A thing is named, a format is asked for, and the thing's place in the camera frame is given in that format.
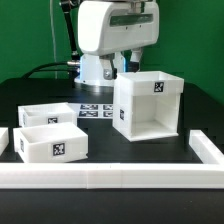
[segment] black tabletop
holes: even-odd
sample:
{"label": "black tabletop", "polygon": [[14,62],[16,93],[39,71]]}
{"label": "black tabletop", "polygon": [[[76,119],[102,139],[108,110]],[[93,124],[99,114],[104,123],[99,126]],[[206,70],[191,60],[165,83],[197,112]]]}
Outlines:
{"label": "black tabletop", "polygon": [[[75,89],[71,80],[9,79],[0,84],[0,126],[9,127],[10,144],[1,162],[22,162],[14,153],[12,130],[18,106],[43,103],[110,104],[112,93]],[[185,83],[178,137],[130,143],[112,120],[79,119],[88,134],[88,159],[74,162],[200,163],[188,145],[189,131],[202,130],[224,150],[224,107],[197,86]],[[223,190],[101,189],[0,190],[4,223],[222,223]]]}

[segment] white robot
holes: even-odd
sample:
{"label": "white robot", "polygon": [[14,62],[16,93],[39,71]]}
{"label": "white robot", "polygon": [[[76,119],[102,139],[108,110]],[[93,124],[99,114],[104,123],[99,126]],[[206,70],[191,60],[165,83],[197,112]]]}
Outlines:
{"label": "white robot", "polygon": [[131,60],[139,62],[141,48],[157,42],[158,5],[155,0],[88,0],[77,4],[78,43],[84,55],[76,86],[113,90],[116,73],[126,68],[122,52],[132,50]]}

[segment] green wall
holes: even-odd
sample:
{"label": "green wall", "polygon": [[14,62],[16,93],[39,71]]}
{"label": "green wall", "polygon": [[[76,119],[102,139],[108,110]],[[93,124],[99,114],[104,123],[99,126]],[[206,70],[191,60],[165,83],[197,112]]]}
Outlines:
{"label": "green wall", "polygon": [[197,84],[224,104],[224,1],[160,0],[160,36],[142,70],[162,70]]}
{"label": "green wall", "polygon": [[[67,31],[59,0],[53,2],[57,60],[64,61],[70,58]],[[145,48],[142,70],[183,77],[224,104],[224,1],[158,3],[160,37]],[[50,0],[0,1],[0,82],[54,61],[49,5]]]}

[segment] tall white box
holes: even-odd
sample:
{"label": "tall white box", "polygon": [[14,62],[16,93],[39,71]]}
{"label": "tall white box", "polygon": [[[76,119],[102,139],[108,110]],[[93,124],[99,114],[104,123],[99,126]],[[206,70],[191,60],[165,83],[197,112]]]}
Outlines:
{"label": "tall white box", "polygon": [[25,163],[64,163],[87,158],[88,136],[73,123],[14,128],[14,147]]}
{"label": "tall white box", "polygon": [[77,114],[68,103],[51,103],[19,106],[19,126],[33,127],[38,125],[72,122],[77,125]]}
{"label": "tall white box", "polygon": [[184,80],[161,71],[119,73],[113,127],[129,141],[177,136]]}
{"label": "tall white box", "polygon": [[0,155],[9,144],[8,128],[0,128]]}

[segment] qr-like tag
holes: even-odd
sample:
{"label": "qr-like tag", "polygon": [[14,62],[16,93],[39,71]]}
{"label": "qr-like tag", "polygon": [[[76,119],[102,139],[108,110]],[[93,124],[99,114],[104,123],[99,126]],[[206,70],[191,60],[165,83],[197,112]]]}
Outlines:
{"label": "qr-like tag", "polygon": [[162,93],[164,88],[164,82],[156,82],[154,92],[155,93]]}
{"label": "qr-like tag", "polygon": [[79,117],[98,117],[98,111],[80,111]]}
{"label": "qr-like tag", "polygon": [[60,156],[65,154],[65,143],[58,143],[53,145],[53,156]]}
{"label": "qr-like tag", "polygon": [[20,149],[24,152],[24,142],[22,139],[20,139]]}
{"label": "qr-like tag", "polygon": [[112,104],[103,105],[103,109],[104,110],[113,110],[113,105]]}
{"label": "qr-like tag", "polygon": [[113,117],[113,111],[104,111],[103,116],[104,117]]}
{"label": "qr-like tag", "polygon": [[26,125],[26,116],[23,114],[23,125]]}
{"label": "qr-like tag", "polygon": [[48,124],[56,124],[58,123],[58,118],[57,117],[49,117],[47,119]]}
{"label": "qr-like tag", "polygon": [[124,111],[123,110],[120,110],[120,119],[124,120]]}
{"label": "qr-like tag", "polygon": [[95,104],[82,104],[81,110],[98,110],[98,105]]}

